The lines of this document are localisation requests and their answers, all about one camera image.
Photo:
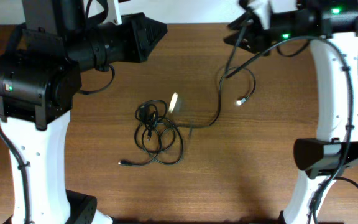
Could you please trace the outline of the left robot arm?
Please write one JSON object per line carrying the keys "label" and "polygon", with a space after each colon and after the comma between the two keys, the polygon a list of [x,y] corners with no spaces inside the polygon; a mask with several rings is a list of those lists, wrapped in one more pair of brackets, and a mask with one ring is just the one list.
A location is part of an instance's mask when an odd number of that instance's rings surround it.
{"label": "left robot arm", "polygon": [[[0,137],[9,149],[9,223],[113,223],[97,199],[65,187],[65,137],[81,73],[147,60],[167,25],[115,4],[89,14],[83,1],[23,1],[25,21],[0,56]],[[107,21],[109,14],[115,22]]]}

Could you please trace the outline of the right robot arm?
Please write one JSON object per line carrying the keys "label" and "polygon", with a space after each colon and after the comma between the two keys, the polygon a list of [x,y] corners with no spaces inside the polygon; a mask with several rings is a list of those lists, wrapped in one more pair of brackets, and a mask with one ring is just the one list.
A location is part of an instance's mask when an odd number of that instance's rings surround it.
{"label": "right robot arm", "polygon": [[318,81],[315,138],[297,139],[298,180],[280,223],[317,223],[331,186],[358,163],[358,0],[298,1],[293,11],[274,12],[269,1],[241,1],[225,43],[257,60],[294,40],[306,40]]}

